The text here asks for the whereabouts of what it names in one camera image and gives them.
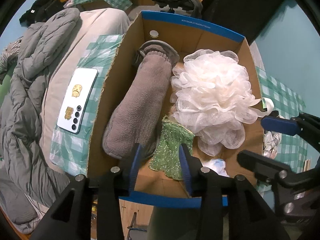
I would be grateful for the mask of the twisted white plastic bag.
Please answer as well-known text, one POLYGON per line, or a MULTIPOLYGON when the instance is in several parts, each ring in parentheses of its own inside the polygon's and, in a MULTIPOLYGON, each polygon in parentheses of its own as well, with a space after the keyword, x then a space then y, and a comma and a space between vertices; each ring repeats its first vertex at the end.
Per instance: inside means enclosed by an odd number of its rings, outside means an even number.
POLYGON ((264 132, 264 145, 263 156, 275 159, 278 153, 278 146, 281 143, 282 134, 278 132, 265 131, 264 132))

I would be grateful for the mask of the small white sock ball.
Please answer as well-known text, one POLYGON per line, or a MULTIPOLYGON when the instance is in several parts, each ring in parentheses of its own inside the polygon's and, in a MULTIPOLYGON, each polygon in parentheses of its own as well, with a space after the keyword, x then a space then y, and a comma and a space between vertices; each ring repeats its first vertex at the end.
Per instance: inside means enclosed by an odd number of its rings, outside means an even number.
POLYGON ((210 168, 220 176, 229 177, 226 172, 226 163, 223 159, 210 159, 203 161, 202 165, 204 167, 210 168))

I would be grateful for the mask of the white mesh bath pouf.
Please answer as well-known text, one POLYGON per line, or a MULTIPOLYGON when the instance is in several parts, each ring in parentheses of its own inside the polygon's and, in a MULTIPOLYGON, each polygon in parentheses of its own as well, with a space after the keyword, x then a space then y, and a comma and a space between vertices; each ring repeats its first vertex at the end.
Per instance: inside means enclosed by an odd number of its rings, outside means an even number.
POLYGON ((247 69, 235 52, 199 49, 172 69, 170 117, 197 136, 198 148, 214 157, 239 148, 245 124, 256 122, 257 103, 247 69))

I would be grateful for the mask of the green glitter cloth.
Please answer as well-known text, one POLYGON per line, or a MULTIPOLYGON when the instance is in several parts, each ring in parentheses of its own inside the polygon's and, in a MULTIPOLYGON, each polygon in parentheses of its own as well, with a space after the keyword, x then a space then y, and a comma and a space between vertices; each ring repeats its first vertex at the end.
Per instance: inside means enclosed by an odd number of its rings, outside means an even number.
POLYGON ((165 116, 162 119, 161 135, 149 162, 149 168, 163 172, 170 179, 182 181, 179 147, 181 144, 186 144, 192 153, 194 138, 195 135, 191 131, 165 116))

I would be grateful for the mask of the grey fleece slipper sock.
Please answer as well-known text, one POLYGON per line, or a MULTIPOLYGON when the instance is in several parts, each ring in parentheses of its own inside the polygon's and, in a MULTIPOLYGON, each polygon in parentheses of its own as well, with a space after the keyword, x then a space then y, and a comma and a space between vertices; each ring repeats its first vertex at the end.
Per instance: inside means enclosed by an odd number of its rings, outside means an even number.
POLYGON ((162 105, 179 59, 177 51, 164 41, 151 40, 139 48, 135 78, 104 131, 102 147, 107 155, 127 159, 135 144, 142 145, 145 159, 154 153, 162 105))

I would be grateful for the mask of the grey quilted duvet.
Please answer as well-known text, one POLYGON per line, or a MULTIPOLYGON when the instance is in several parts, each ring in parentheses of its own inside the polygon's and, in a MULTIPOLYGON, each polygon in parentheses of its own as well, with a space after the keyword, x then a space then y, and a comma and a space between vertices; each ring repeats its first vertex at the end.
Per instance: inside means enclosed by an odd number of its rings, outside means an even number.
POLYGON ((46 163, 41 112, 49 80, 78 20, 80 11, 67 8, 27 29, 1 105, 1 209, 22 233, 32 232, 41 220, 35 204, 50 207, 69 183, 46 163))

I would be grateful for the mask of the green checkered tablecloth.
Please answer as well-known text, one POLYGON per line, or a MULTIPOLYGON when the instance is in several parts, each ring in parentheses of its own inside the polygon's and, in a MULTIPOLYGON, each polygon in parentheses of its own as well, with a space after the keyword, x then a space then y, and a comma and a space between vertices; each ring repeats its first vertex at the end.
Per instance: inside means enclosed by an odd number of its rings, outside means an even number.
MULTIPOLYGON (((46 114, 43 134, 49 136, 51 142, 49 159, 64 172, 76 176, 84 174, 97 176, 104 172, 115 159, 110 159, 99 149, 103 124, 107 121, 107 109, 111 103, 116 102, 116 94, 110 96, 105 103, 106 112, 100 111, 99 104, 103 103, 102 96, 107 92, 104 81, 116 82, 108 78, 110 69, 119 70, 122 81, 129 81, 129 68, 120 63, 119 69, 114 63, 119 45, 124 35, 100 35, 87 44, 78 57, 75 70, 71 70, 71 63, 67 60, 61 65, 53 80, 50 82, 44 112, 46 114)), ((304 102, 300 95, 287 88, 274 77, 256 67, 262 96, 272 100, 273 110, 278 110, 281 117, 298 115, 303 110, 304 102)), ((307 143, 297 135, 291 137, 282 135, 279 145, 276 144, 277 154, 272 158, 289 165, 293 171, 303 171, 307 159, 307 143)), ((228 175, 236 172, 244 175, 255 184, 250 172, 240 168, 235 163, 238 150, 221 150, 222 159, 226 163, 228 175)), ((149 161, 145 163, 138 173, 134 193, 143 192, 169 198, 189 198, 184 184, 180 180, 167 177, 162 171, 153 171, 149 168, 149 161)))

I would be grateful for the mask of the blue-rimmed cardboard box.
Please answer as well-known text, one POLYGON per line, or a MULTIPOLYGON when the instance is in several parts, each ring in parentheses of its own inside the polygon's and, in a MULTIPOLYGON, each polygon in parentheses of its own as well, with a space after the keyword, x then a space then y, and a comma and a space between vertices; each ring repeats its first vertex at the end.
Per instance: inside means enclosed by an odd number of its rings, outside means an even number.
MULTIPOLYGON (((93 125, 89 144, 87 176, 102 176, 117 160, 102 149, 101 141, 107 122, 119 105, 135 77, 132 61, 135 52, 152 38, 151 31, 157 31, 158 39, 170 44, 184 57, 198 49, 213 51, 231 50, 238 55, 240 65, 247 69, 252 93, 260 98, 260 87, 251 52, 246 39, 221 26, 165 12, 143 11, 130 25, 105 77, 101 91, 97 117, 93 125)), ((144 163, 138 173, 134 191, 129 201, 140 204, 170 208, 198 208, 200 198, 190 198, 181 181, 170 179, 163 172, 153 171, 144 163)))

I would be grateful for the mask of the large black hanging coat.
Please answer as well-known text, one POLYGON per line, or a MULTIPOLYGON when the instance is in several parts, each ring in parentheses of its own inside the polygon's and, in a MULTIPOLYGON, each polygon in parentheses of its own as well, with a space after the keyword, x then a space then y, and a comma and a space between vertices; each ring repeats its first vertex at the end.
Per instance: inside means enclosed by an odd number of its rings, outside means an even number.
POLYGON ((251 44, 285 0, 202 0, 202 19, 243 35, 251 44))

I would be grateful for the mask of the white smartphone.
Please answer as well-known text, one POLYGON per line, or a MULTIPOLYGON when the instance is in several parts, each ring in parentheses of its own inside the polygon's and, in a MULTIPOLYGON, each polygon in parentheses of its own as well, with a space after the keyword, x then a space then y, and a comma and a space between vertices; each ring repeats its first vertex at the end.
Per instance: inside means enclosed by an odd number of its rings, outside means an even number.
POLYGON ((71 133, 78 133, 85 107, 98 75, 93 68, 77 68, 69 85, 57 118, 57 126, 71 133))

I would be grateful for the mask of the beige mattress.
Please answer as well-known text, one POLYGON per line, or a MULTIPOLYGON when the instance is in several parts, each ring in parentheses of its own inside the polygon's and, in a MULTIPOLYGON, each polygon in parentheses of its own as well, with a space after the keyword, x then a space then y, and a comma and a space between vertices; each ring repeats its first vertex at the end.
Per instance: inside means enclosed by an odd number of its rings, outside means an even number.
POLYGON ((50 161, 49 152, 53 130, 71 76, 90 42, 100 35, 124 34, 129 25, 127 14, 119 9, 105 8, 81 12, 61 57, 57 59, 58 65, 49 80, 42 102, 42 135, 39 144, 47 166, 62 180, 62 187, 68 185, 69 178, 61 168, 50 161))

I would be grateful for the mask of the black clothes pile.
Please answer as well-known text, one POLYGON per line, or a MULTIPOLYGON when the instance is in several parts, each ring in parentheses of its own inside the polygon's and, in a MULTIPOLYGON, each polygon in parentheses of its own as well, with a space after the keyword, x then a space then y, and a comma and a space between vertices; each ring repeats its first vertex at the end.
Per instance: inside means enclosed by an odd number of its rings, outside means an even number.
POLYGON ((60 0, 36 0, 31 8, 20 17, 19 22, 20 25, 27 27, 37 22, 46 22, 63 9, 63 3, 60 0))

